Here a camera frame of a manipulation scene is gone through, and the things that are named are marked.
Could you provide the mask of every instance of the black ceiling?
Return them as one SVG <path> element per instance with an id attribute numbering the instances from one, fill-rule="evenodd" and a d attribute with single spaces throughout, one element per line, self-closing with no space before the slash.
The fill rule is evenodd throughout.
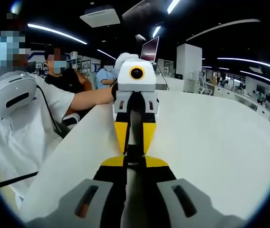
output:
<path id="1" fill-rule="evenodd" d="M 103 50 L 113 57 L 121 52 L 140 54 L 142 42 L 135 39 L 141 34 L 151 39 L 155 26 L 161 25 L 158 58 L 176 59 L 176 47 L 192 35 L 204 30 L 241 19 L 260 19 L 259 23 L 242 23 L 219 28 L 193 38 L 186 43 L 202 47 L 205 66 L 229 68 L 255 73 L 249 67 L 260 67 L 238 61 L 217 60 L 218 57 L 245 58 L 270 64 L 270 1 L 260 0 L 181 0 L 170 15 L 167 8 L 172 0 L 89 0 L 89 1 L 23 1 L 20 17 L 28 22 L 60 30 L 75 36 L 88 45 L 37 29 L 30 30 L 31 42 L 57 43 L 66 51 L 77 50 L 80 54 L 108 59 L 97 52 Z M 14 1 L 3 7 L 9 11 Z M 91 28 L 79 16 L 96 6 L 112 5 L 121 24 Z M 270 68 L 261 67 L 263 76 L 270 78 Z"/>

